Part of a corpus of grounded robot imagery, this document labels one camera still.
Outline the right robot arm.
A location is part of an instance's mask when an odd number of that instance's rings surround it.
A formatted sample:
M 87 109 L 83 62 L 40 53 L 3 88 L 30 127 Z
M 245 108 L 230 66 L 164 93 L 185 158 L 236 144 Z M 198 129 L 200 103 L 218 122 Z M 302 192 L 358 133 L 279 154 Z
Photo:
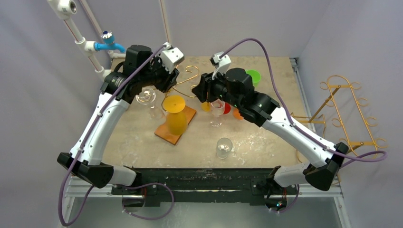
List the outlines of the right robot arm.
M 238 109 L 244 120 L 262 127 L 282 138 L 308 160 L 288 167 L 278 166 L 267 180 L 267 188 L 279 193 L 290 185 L 308 183 L 318 190 L 330 189 L 348 152 L 342 142 L 330 142 L 288 116 L 275 99 L 255 91 L 252 78 L 242 68 L 233 68 L 225 74 L 201 75 L 192 93 L 200 102 L 224 101 Z

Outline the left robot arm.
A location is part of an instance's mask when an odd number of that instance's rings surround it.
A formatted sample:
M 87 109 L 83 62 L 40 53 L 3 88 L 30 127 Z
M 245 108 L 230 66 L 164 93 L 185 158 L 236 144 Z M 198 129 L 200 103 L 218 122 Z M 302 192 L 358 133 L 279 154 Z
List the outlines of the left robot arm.
M 102 162 L 106 144 L 119 119 L 143 88 L 153 86 L 166 93 L 176 85 L 179 75 L 176 67 L 183 60 L 182 51 L 169 43 L 156 51 L 143 45 L 130 46 L 125 60 L 105 77 L 96 108 L 79 140 L 70 152 L 60 153 L 57 162 L 97 188 L 123 185 L 129 194 L 137 194 L 142 182 L 134 170 Z

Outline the yellow plastic goblet front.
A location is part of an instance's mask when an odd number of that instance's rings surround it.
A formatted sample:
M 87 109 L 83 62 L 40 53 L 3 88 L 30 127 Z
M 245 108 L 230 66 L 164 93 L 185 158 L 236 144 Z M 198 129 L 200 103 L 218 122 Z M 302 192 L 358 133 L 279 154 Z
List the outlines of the yellow plastic goblet front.
M 167 112 L 166 124 L 172 135 L 182 135 L 187 129 L 187 119 L 183 112 L 186 107 L 185 99 L 179 95 L 171 95 L 163 101 Z

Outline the gold wire wine glass rack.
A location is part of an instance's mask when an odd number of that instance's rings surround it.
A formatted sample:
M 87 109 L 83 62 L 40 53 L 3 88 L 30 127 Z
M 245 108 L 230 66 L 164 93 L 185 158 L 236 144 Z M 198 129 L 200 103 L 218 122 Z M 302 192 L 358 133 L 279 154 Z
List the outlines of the gold wire wine glass rack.
M 170 95 L 171 91 L 179 94 Z M 195 96 L 184 94 L 176 87 L 172 87 L 169 92 L 165 93 L 162 104 L 155 107 L 156 113 L 152 121 L 156 125 L 154 134 L 157 137 L 177 145 L 197 113 L 195 109 L 187 105 L 185 98 L 195 98 Z

